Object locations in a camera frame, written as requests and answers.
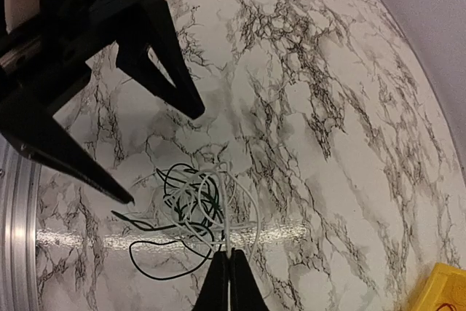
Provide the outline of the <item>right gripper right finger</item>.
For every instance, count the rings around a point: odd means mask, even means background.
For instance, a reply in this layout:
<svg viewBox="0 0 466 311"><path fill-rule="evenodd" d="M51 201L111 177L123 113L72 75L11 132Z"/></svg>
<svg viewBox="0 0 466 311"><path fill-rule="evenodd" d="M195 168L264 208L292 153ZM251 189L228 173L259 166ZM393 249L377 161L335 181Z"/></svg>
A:
<svg viewBox="0 0 466 311"><path fill-rule="evenodd" d="M231 310L269 311L245 253L240 249L234 249L229 259L229 279Z"/></svg>

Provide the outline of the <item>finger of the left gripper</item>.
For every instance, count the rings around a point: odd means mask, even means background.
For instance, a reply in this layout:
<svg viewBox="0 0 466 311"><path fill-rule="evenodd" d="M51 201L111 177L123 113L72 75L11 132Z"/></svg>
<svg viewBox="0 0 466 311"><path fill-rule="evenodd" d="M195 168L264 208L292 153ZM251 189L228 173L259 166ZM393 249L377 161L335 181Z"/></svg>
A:
<svg viewBox="0 0 466 311"><path fill-rule="evenodd" d="M72 176L122 204L134 200L26 90L1 94L1 134L31 161Z"/></svg>

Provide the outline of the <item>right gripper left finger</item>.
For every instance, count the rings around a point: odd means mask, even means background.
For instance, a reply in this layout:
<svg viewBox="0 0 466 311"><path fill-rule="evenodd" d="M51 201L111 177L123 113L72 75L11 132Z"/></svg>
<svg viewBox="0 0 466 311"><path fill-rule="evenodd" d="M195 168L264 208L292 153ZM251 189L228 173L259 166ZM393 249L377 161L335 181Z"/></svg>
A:
<svg viewBox="0 0 466 311"><path fill-rule="evenodd" d="M227 311L229 307L229 262L226 253L215 252L193 311Z"/></svg>

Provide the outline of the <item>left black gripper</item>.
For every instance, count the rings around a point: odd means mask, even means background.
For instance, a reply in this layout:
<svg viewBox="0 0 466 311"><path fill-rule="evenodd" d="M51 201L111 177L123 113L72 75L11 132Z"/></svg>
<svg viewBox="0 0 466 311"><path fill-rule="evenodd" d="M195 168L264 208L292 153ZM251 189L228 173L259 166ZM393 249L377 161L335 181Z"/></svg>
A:
<svg viewBox="0 0 466 311"><path fill-rule="evenodd" d="M205 112L165 0L39 0L1 39L1 99L72 99L90 81L87 59L112 42L116 67L152 95L192 119Z"/></svg>

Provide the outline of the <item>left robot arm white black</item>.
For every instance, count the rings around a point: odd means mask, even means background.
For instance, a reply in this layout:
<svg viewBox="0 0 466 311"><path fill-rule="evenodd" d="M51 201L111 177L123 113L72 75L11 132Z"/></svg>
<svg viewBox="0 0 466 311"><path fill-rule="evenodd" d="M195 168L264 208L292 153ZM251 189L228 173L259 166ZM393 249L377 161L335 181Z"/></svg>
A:
<svg viewBox="0 0 466 311"><path fill-rule="evenodd" d="M116 66L196 119L205 107L165 0L1 0L1 134L23 157L127 204L133 197L55 121L112 43Z"/></svg>

